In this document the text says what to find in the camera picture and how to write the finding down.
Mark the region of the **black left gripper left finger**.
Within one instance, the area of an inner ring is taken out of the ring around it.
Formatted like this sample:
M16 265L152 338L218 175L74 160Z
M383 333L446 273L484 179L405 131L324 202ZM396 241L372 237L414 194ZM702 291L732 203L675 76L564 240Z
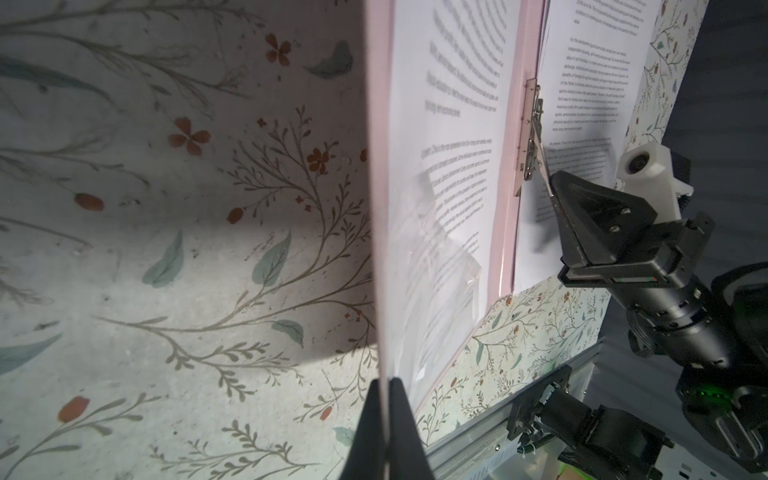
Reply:
M380 381L368 389L340 480L382 480L386 446L382 426Z

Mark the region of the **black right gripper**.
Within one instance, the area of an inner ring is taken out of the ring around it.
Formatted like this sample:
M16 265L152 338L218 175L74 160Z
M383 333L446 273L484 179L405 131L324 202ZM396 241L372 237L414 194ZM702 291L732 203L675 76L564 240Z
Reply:
M565 171L549 185L566 265L558 279L606 289L626 309L635 355L664 355L681 366L735 364L732 322L694 274L715 227L709 215L652 225L657 212L641 197Z

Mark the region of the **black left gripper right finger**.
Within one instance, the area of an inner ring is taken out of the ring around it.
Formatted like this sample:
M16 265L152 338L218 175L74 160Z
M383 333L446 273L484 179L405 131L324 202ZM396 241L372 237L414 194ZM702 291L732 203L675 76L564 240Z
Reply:
M388 478L392 480L434 480L421 444L413 412L400 378L389 381Z

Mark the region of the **printed paper sheet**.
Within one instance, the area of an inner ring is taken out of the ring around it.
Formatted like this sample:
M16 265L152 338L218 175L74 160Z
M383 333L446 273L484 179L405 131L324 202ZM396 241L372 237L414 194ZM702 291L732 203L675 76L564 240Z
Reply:
M537 83L550 172L612 187L658 1L549 1Z
M388 377L421 404L488 304L519 1L399 1L382 322Z

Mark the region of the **pink file folder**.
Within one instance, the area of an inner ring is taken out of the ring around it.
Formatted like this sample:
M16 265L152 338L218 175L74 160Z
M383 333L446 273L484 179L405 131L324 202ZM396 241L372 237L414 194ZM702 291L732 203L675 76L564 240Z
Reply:
M396 378L388 377L384 373L385 366L382 356L385 352L385 346L382 322L385 316L386 281L384 272L387 255L389 205L387 173L389 95L392 77L394 7L397 2L399 1L368 1L364 5L368 168L373 220L373 279L378 329L379 374L384 379ZM521 26L517 34L518 47L513 65L502 167L498 176L497 217L492 236L488 304L482 318L496 300L510 294L513 290L520 191L525 159L524 149L529 137L528 127L532 110L533 87L537 80L540 36L545 22L546 5L544 2L519 2L523 5ZM471 335L478 328L482 318L476 324ZM420 409L430 394L419 405L413 405L409 400L411 408L413 410Z

